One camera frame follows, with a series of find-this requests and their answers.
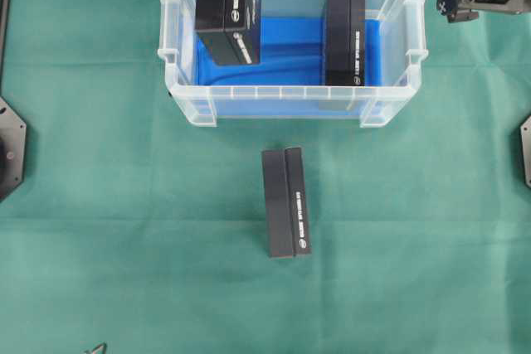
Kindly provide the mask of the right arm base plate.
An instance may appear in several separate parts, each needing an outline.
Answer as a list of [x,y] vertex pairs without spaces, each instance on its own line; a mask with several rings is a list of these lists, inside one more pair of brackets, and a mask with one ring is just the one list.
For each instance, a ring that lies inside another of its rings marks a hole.
[[531,188],[531,116],[520,125],[525,184]]

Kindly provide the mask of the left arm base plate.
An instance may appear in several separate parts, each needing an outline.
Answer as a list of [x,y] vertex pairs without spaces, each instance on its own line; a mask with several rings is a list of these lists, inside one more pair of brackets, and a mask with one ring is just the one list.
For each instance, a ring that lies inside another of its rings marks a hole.
[[1,99],[1,200],[23,181],[27,126],[19,115]]

